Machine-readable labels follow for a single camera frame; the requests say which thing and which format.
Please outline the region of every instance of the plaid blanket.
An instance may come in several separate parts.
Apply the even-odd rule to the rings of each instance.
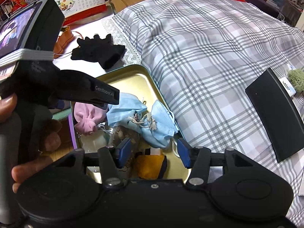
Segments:
[[[146,0],[113,18],[136,47],[191,146],[232,147],[292,186],[288,218],[304,217],[304,150],[277,163],[245,88],[271,67],[304,66],[304,33],[234,0]],[[304,114],[304,98],[294,103]]]

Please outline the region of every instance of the yellow fabric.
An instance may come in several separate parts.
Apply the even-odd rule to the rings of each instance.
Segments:
[[[164,155],[140,155],[135,160],[135,168],[137,175],[146,180],[154,180],[158,178]]]

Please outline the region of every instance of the device screen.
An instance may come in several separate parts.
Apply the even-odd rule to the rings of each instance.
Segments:
[[[35,11],[32,7],[17,17],[9,20],[0,32],[0,58],[16,50],[22,33]]]

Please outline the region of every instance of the pink drawstring pouch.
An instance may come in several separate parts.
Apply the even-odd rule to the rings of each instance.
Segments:
[[[97,130],[96,124],[101,123],[106,118],[106,110],[97,108],[92,104],[75,103],[74,117],[78,122],[74,127],[78,133],[91,135]]]

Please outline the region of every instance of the red calendar base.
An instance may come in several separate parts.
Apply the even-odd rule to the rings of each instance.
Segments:
[[[107,6],[105,4],[101,4],[96,7],[89,8],[87,10],[66,17],[63,26],[67,26],[75,21],[82,20],[84,18],[90,17],[92,15],[96,15],[98,13],[102,13],[106,10],[107,10]]]

